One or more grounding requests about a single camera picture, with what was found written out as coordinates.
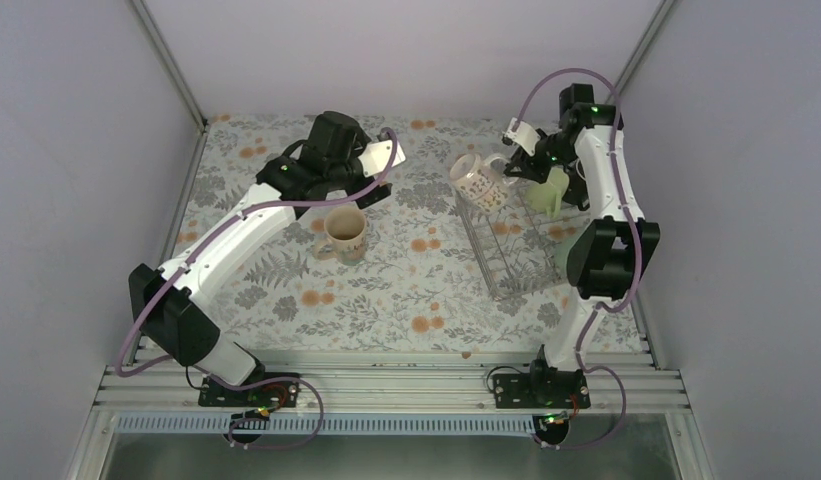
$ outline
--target gray floor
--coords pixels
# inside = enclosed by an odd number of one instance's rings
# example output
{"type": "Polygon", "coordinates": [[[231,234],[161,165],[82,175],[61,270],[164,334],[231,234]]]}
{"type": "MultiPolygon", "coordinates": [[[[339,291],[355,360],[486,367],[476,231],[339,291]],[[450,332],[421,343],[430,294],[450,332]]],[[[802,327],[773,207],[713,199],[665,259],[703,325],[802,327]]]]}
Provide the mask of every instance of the gray floor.
{"type": "MultiPolygon", "coordinates": [[[[609,417],[574,420],[566,443],[606,431],[609,417]]],[[[291,437],[265,437],[284,442],[291,437]]],[[[628,417],[607,444],[541,451],[522,438],[323,436],[287,452],[230,448],[217,435],[119,435],[108,462],[116,479],[664,479],[678,478],[660,415],[628,417]]]]}

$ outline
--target metal rack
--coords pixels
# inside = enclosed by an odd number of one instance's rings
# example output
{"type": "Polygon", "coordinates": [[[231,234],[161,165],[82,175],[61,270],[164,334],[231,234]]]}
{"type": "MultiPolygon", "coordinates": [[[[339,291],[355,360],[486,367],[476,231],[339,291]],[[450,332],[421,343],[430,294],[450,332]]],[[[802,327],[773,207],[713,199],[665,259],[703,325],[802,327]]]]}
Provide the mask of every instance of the metal rack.
{"type": "MultiPolygon", "coordinates": [[[[143,350],[135,366],[152,356],[143,350]]],[[[519,431],[527,438],[527,428],[522,425],[525,420],[532,415],[554,413],[549,409],[514,413],[495,408],[495,399],[484,384],[489,369],[524,363],[524,353],[476,353],[471,358],[452,352],[254,354],[268,369],[301,372],[322,392],[330,405],[320,432],[324,435],[512,436],[519,431]]],[[[680,372],[655,370],[647,354],[590,354],[587,364],[608,365],[619,372],[629,389],[628,415],[665,416],[680,478],[712,478],[680,372]]],[[[189,375],[193,382],[201,380],[197,371],[189,375]]],[[[590,382],[594,404],[581,413],[618,415],[621,397],[616,381],[597,373],[590,382]]],[[[310,392],[302,395],[297,407],[279,413],[271,428],[257,425],[259,433],[309,432],[318,407],[310,392]]],[[[197,400],[198,392],[186,384],[183,367],[173,361],[130,378],[120,378],[108,367],[70,465],[69,478],[106,478],[109,460],[122,434],[210,435],[228,450],[219,434],[226,431],[230,415],[241,413],[242,407],[208,409],[199,407],[197,400]]],[[[243,429],[241,433],[253,430],[243,429]]]]}
{"type": "Polygon", "coordinates": [[[554,220],[533,210],[525,201],[531,185],[536,184],[520,180],[513,185],[514,195],[492,215],[454,194],[484,281],[496,300],[565,283],[566,272],[555,253],[568,251],[567,243],[589,223],[587,212],[568,205],[554,220]]]}

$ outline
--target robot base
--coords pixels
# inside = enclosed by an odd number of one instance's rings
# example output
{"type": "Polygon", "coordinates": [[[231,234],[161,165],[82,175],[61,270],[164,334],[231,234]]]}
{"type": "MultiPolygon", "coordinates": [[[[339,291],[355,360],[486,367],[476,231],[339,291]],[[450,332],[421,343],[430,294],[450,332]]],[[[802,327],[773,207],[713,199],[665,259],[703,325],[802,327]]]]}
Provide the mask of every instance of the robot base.
{"type": "MultiPolygon", "coordinates": [[[[300,378],[301,375],[297,373],[265,372],[262,374],[262,378],[252,379],[249,377],[249,383],[276,377],[300,378]]],[[[283,408],[295,408],[295,402],[298,399],[298,392],[300,391],[298,382],[282,381],[270,383],[262,387],[240,392],[229,390],[209,378],[205,378],[203,385],[201,385],[201,395],[198,397],[198,405],[202,407],[271,407],[273,404],[278,403],[280,395],[280,389],[274,388],[276,385],[283,387],[286,392],[283,408]]]]}
{"type": "Polygon", "coordinates": [[[583,372],[554,372],[546,376],[543,385],[531,386],[527,373],[493,375],[495,408],[510,409],[573,409],[573,397],[578,409],[590,407],[590,394],[583,372]]]}

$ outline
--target mug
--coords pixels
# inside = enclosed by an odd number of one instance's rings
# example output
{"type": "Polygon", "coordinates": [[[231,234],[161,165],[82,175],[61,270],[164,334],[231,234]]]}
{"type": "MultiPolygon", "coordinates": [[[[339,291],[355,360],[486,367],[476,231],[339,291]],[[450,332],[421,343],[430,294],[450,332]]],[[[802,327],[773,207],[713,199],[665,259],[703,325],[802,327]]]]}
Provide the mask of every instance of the mug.
{"type": "Polygon", "coordinates": [[[327,238],[313,247],[313,256],[319,260],[336,258],[343,265],[353,266],[363,260],[366,253],[366,217],[352,205],[331,210],[325,217],[327,238]]]}
{"type": "Polygon", "coordinates": [[[561,167],[554,167],[548,172],[545,183],[532,185],[525,192],[525,200],[534,210],[545,212],[554,220],[560,215],[563,195],[569,188],[569,175],[561,167]]]}
{"type": "Polygon", "coordinates": [[[477,153],[462,155],[451,167],[448,179],[463,198],[484,211],[495,213],[510,198],[510,185],[518,178],[506,178],[491,168],[496,160],[508,161],[500,153],[493,153],[485,160],[477,153]]]}

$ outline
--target white wall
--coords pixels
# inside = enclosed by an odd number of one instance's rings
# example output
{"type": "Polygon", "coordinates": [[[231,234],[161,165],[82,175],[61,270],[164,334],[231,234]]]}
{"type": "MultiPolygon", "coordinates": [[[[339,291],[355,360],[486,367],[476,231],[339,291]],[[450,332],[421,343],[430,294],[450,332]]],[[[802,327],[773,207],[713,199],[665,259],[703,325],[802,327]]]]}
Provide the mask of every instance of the white wall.
{"type": "MultiPolygon", "coordinates": [[[[660,2],[146,3],[205,114],[506,118],[553,70],[587,67],[615,79],[660,2]]],[[[550,86],[529,117],[555,118],[557,92],[574,79],[550,86]]]]}
{"type": "Polygon", "coordinates": [[[126,2],[0,1],[0,479],[64,476],[195,139],[126,2]]]}
{"type": "Polygon", "coordinates": [[[821,478],[821,0],[681,2],[625,94],[645,294],[719,478],[821,478]]]}

